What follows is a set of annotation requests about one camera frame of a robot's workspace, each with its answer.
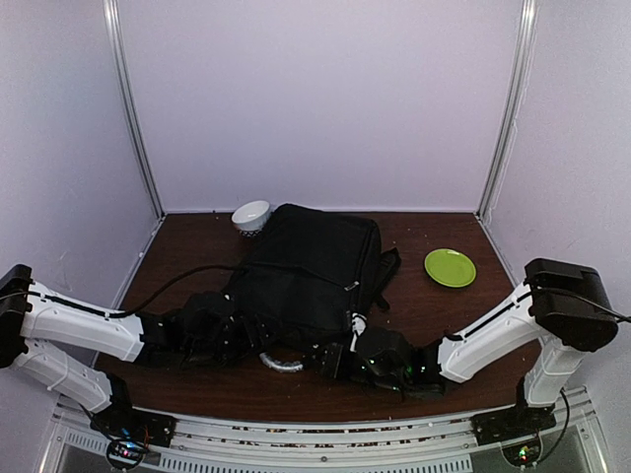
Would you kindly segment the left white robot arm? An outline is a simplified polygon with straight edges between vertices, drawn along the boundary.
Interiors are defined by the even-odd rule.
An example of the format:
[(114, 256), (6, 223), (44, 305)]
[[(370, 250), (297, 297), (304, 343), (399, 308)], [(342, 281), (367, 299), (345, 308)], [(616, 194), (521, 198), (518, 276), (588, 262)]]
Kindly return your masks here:
[(57, 343), (151, 368), (222, 367), (263, 351), (281, 328), (275, 318), (240, 310), (221, 293), (195, 294), (184, 307), (155, 315), (64, 297), (36, 282), (23, 264), (1, 278), (2, 367), (22, 370), (74, 399), (122, 438), (142, 427), (125, 382), (78, 362)]

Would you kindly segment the black student backpack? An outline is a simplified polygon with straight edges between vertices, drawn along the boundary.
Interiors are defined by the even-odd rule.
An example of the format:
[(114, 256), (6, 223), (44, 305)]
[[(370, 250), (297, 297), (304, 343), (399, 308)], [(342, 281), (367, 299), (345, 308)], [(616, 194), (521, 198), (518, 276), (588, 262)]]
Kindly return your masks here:
[[(389, 308), (383, 292), (400, 264), (397, 249), (382, 249), (374, 220), (283, 204), (224, 293), (240, 310), (278, 320), (282, 328), (272, 344), (304, 351), (313, 362), (321, 346), (349, 348), (354, 312), (367, 317), (373, 306)], [(353, 354), (352, 374), (369, 372), (368, 362)]]

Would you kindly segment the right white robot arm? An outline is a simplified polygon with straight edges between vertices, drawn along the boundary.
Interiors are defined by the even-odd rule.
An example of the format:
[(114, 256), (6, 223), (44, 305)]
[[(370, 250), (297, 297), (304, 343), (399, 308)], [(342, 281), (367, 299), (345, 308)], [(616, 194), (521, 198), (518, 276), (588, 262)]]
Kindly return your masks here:
[(418, 399), (438, 399), (453, 384), (521, 346), (544, 346), (517, 387), (517, 405), (506, 413), (512, 434), (527, 434), (543, 418), (582, 363), (608, 345), (625, 316), (610, 305), (598, 272), (588, 266), (536, 258), (526, 277), (493, 309), (460, 331), (415, 347), (396, 331), (353, 318), (342, 342), (319, 347), (313, 356), (324, 377), (347, 379)]

